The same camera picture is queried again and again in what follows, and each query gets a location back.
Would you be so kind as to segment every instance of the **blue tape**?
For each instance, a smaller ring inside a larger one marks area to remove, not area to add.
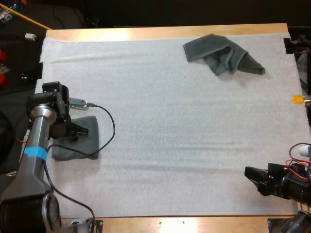
[[[39,157],[43,160],[47,160],[48,153],[42,147],[27,147],[24,151],[27,157]]]

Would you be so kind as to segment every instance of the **white foam sheet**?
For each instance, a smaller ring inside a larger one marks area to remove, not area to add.
[[[60,81],[71,97],[107,108],[116,136],[98,160],[56,162],[56,187],[91,206],[96,216],[280,215],[295,203],[263,197],[244,177],[245,166],[284,164],[291,145],[310,141],[288,34],[229,36],[266,73],[216,77],[203,60],[188,63],[182,45],[193,38],[62,42],[46,38],[44,82]],[[112,135],[101,109],[100,145]],[[59,198],[62,217],[89,213]]]

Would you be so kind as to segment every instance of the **wooden board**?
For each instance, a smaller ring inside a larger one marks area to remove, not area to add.
[[[160,28],[49,30],[47,37],[67,41],[127,41],[217,35],[287,33],[285,23]]]
[[[124,41],[218,35],[287,33],[287,25],[245,24],[159,28],[75,29],[47,31],[66,41]],[[267,233],[268,218],[289,216],[200,216],[99,218],[104,233]]]

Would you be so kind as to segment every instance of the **gray towel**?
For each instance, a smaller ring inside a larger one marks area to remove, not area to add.
[[[237,69],[252,74],[264,74],[265,69],[247,51],[224,36],[209,34],[184,44],[188,62],[203,58],[218,76]]]
[[[79,126],[87,128],[88,135],[87,136],[82,135],[78,137],[77,140],[54,139],[53,143],[60,144],[65,147],[73,148],[75,150],[79,150],[84,153],[92,153],[94,151],[97,151],[99,147],[99,142],[98,142],[99,137],[98,137],[98,124],[97,124],[96,117],[86,116],[86,117],[82,117],[78,119],[73,119],[71,121]],[[61,147],[54,147],[52,151],[52,156],[57,161],[64,161],[64,160],[70,160],[70,159],[83,159],[83,158],[97,159],[98,153],[91,155],[91,156],[85,156],[83,154],[76,153],[70,150],[66,150]]]

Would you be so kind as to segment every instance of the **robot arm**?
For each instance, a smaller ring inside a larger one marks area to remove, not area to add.
[[[28,98],[27,111],[33,125],[16,177],[0,199],[1,233],[89,233],[92,218],[62,225],[57,198],[43,180],[49,137],[87,134],[87,129],[70,121],[67,87],[45,83],[43,93]]]

